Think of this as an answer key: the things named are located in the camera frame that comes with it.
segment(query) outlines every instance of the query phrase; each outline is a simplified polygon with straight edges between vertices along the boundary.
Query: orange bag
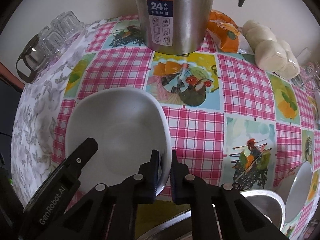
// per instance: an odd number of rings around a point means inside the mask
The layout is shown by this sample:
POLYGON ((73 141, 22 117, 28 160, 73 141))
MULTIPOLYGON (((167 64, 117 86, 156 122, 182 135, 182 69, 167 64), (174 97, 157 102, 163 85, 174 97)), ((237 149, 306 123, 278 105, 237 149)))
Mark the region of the orange bag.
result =
POLYGON ((222 51, 254 54, 245 37, 237 29, 236 23, 224 13, 211 10, 207 29, 222 51))

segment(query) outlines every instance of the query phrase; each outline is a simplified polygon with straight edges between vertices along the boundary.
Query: drinking glass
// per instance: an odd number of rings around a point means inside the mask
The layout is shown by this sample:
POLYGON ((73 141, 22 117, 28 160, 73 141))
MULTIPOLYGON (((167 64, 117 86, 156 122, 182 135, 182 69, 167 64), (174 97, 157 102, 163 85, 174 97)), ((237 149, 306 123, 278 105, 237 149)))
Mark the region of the drinking glass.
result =
POLYGON ((320 91, 320 65, 317 61, 308 62, 300 66, 300 74, 292 78, 294 85, 311 92, 320 91))
POLYGON ((60 52, 67 40, 65 35, 63 35, 59 30, 54 27, 49 28, 48 26, 40 31, 39 36, 40 44, 51 59, 54 59, 54 57, 60 52))
POLYGON ((84 29, 84 23, 80 22, 72 11, 58 15, 52 20, 51 26, 59 30, 67 39, 84 29))
POLYGON ((19 77, 27 83, 32 83, 38 72, 45 68, 50 62, 50 57, 44 47, 39 43, 39 40, 39 34, 33 36, 24 47, 16 62, 16 69, 19 77), (20 60, 23 60, 26 67, 30 70, 29 76, 25 75, 18 69, 18 62, 20 60))

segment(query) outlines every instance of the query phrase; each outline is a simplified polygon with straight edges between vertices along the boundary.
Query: white plate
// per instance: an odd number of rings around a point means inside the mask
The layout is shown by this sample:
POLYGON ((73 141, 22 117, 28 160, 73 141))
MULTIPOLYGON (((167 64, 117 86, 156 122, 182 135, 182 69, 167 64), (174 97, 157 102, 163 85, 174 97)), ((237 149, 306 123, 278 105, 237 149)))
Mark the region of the white plate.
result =
POLYGON ((82 192, 99 183, 119 184, 138 173, 153 149, 161 160, 157 195, 163 190, 171 169, 171 138, 162 107, 152 95, 136 88, 111 88, 81 100, 68 121, 66 158, 87 137, 97 141, 98 151, 82 169, 82 192))

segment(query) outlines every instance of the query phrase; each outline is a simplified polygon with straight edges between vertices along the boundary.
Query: steamed bun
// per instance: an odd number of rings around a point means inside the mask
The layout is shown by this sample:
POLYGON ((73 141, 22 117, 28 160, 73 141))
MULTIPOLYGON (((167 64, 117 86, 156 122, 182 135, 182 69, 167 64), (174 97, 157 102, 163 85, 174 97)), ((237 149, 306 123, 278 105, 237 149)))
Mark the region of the steamed bun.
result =
POLYGON ((258 68, 266 71, 279 71, 287 64, 285 50, 273 40, 260 42, 255 50, 254 59, 258 68))
POLYGON ((245 37, 248 33, 249 30, 253 29, 254 27, 261 26, 258 22, 254 20, 249 20, 247 21, 243 26, 242 26, 242 34, 245 37))
POLYGON ((276 36, 270 30, 270 28, 266 26, 258 26, 254 27, 248 31, 245 36, 247 42, 249 43, 253 52, 255 51, 257 45, 265 40, 277 41, 276 36))
POLYGON ((291 51, 286 50, 287 64, 283 69, 276 71, 276 74, 284 79, 292 79, 300 73, 299 63, 291 51))
POLYGON ((289 45, 286 41, 284 41, 284 40, 278 40, 278 43, 281 45, 281 47, 282 47, 284 50, 286 50, 286 51, 291 51, 291 52, 292 52, 290 45, 289 45))

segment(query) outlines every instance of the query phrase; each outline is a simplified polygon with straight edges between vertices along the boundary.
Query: printed tablecloth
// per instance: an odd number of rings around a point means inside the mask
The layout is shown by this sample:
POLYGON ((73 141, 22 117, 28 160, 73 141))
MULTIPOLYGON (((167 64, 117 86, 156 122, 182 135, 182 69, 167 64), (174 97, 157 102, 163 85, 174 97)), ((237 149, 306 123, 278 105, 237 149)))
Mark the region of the printed tablecloth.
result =
MULTIPOLYGON (((286 234, 296 236, 319 199, 320 131, 315 95, 256 67, 247 56, 218 51, 207 33, 188 55, 143 44, 137 16, 87 27, 72 58, 26 85, 12 136, 12 176, 25 205, 65 158, 68 119, 83 98, 136 87, 163 106, 179 162, 213 185, 272 189, 303 161, 313 168, 306 205, 286 234)), ((170 196, 167 185, 162 196, 170 196)), ((74 200, 81 197, 77 193, 74 200)))

